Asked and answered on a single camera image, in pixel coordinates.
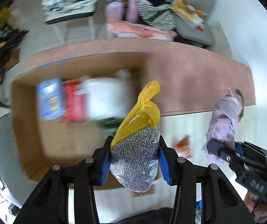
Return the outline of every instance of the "dark clothing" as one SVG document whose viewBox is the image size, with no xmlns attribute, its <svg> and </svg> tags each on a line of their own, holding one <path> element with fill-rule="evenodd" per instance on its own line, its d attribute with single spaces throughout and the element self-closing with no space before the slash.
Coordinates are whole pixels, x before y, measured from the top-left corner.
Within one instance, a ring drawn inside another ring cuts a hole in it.
<svg viewBox="0 0 267 224">
<path fill-rule="evenodd" d="M 169 224 L 172 211 L 172 208 L 161 208 L 118 221 L 115 224 Z"/>
</svg>

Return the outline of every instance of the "gray chair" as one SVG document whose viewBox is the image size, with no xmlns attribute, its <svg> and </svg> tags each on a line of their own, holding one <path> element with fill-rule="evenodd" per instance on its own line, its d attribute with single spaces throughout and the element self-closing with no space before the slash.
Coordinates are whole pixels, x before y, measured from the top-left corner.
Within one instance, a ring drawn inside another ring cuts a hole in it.
<svg viewBox="0 0 267 224">
<path fill-rule="evenodd" d="M 208 14 L 211 14 L 215 5 L 215 0 L 195 0 L 193 6 Z M 205 30 L 199 31 L 197 28 L 191 28 L 183 19 L 174 14 L 174 18 L 177 24 L 176 31 L 184 39 L 195 41 L 202 44 L 202 47 L 213 46 L 214 38 L 212 32 L 205 23 Z"/>
<path fill-rule="evenodd" d="M 15 136 L 12 129 L 12 114 L 0 118 L 0 179 L 20 208 L 28 199 L 37 183 L 28 180 L 20 165 Z"/>
</svg>

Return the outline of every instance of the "white package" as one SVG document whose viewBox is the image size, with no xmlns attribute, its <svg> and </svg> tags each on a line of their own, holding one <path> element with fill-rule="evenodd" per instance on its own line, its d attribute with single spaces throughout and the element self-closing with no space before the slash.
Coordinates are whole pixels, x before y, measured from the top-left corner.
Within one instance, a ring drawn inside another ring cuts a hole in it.
<svg viewBox="0 0 267 224">
<path fill-rule="evenodd" d="M 83 82 L 90 120 L 126 117 L 136 101 L 128 78 L 91 78 Z"/>
</svg>

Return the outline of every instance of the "white floor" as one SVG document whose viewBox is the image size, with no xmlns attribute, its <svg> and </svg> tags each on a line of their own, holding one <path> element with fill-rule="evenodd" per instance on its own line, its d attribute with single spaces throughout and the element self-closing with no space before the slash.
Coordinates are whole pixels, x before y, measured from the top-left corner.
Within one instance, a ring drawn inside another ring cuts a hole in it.
<svg viewBox="0 0 267 224">
<path fill-rule="evenodd" d="M 6 73 L 2 86 L 4 96 L 9 103 L 11 81 L 17 75 L 25 72 L 26 59 L 32 54 L 62 45 L 52 26 L 44 24 L 41 0 L 16 0 L 12 5 L 11 13 L 16 18 L 16 26 L 20 29 L 28 29 L 29 33 L 20 45 L 20 63 Z M 103 6 L 98 7 L 94 22 L 97 38 L 106 38 Z M 62 33 L 65 33 L 66 43 L 91 39 L 87 18 L 63 22 L 58 27 Z M 257 106 L 245 108 L 244 118 L 237 129 L 236 140 L 257 142 L 256 129 L 261 125 L 257 122 L 257 110 Z M 168 146 L 171 146 L 174 140 L 180 140 L 185 134 L 189 134 L 193 150 L 191 161 L 207 166 L 209 162 L 201 152 L 201 148 L 205 142 L 205 133 L 210 118 L 211 112 L 164 117 L 161 119 L 161 134 Z M 234 181 L 234 173 L 225 164 L 220 168 L 231 180 L 240 196 L 244 197 L 246 190 Z M 168 187 L 163 179 L 158 179 L 155 182 L 155 189 L 155 194 L 135 198 L 125 188 L 95 191 L 100 222 L 109 223 L 150 209 L 172 207 L 176 188 Z M 74 222 L 72 195 L 73 191 L 71 190 L 69 196 L 70 223 Z"/>
</svg>

